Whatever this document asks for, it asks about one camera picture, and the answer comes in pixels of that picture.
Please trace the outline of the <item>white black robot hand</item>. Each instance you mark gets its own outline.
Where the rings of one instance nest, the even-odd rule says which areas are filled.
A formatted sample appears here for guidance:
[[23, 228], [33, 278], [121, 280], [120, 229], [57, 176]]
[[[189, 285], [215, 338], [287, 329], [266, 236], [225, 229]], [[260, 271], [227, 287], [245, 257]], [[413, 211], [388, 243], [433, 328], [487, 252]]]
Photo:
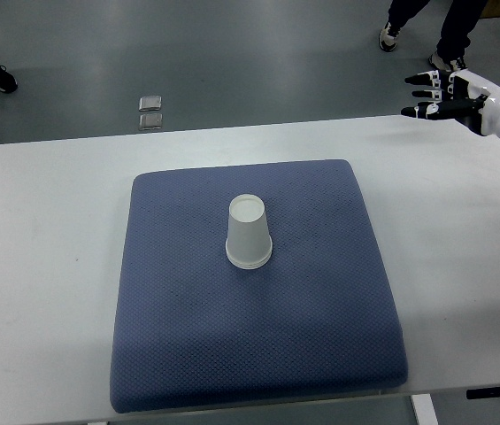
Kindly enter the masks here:
[[500, 86], [469, 70], [428, 71], [405, 82], [425, 86], [415, 90], [421, 101], [401, 110], [406, 117], [423, 120], [456, 120], [480, 136], [500, 138]]

